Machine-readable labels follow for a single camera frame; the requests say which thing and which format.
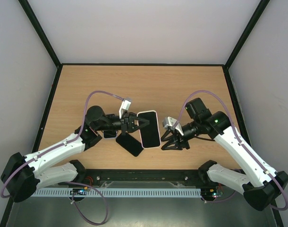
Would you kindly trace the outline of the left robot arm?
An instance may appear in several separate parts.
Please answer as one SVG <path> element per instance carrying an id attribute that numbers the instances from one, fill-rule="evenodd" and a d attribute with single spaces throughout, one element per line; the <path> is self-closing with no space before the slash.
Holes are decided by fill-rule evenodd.
<path id="1" fill-rule="evenodd" d="M 99 131 L 121 131 L 122 135 L 126 135 L 151 123 L 151 120 L 126 110 L 117 116 L 105 114 L 100 106 L 91 106 L 83 124 L 62 141 L 25 156 L 19 152 L 13 154 L 0 179 L 9 192 L 8 196 L 16 203 L 51 184 L 81 182 L 85 177 L 85 168 L 79 161 L 73 160 L 59 167 L 55 165 L 95 146 L 102 139 Z"/>

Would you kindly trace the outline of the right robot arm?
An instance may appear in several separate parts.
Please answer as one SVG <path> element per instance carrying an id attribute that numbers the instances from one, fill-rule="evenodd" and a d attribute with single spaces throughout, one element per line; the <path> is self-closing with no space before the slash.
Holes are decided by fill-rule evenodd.
<path id="1" fill-rule="evenodd" d="M 278 172 L 252 149 L 233 126 L 228 113 L 211 113 L 200 98 L 187 102 L 185 109 L 192 122 L 182 126 L 172 117 L 163 120 L 166 131 L 161 137 L 165 143 L 162 150 L 189 149 L 191 139 L 208 135 L 232 156 L 243 172 L 235 172 L 209 160 L 198 169 L 202 184 L 223 184 L 242 194 L 246 202 L 258 211 L 264 210 L 281 195 L 288 184 L 288 174 Z"/>

